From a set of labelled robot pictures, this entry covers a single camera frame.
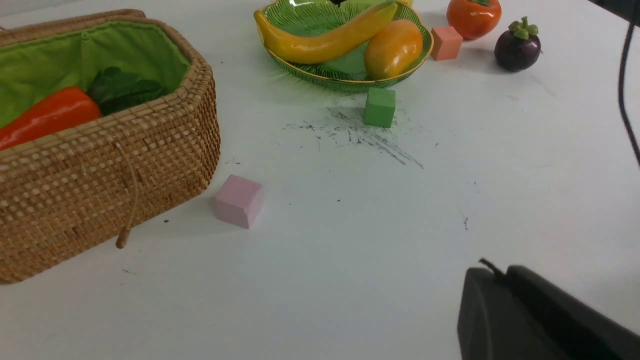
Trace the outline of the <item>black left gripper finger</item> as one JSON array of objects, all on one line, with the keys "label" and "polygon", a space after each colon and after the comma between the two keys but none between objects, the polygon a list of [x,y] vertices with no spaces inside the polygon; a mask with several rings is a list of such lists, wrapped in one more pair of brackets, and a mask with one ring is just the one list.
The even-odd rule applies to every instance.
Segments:
[{"label": "black left gripper finger", "polygon": [[457,321],[464,360],[637,360],[640,337],[522,265],[481,259],[465,273]]}]

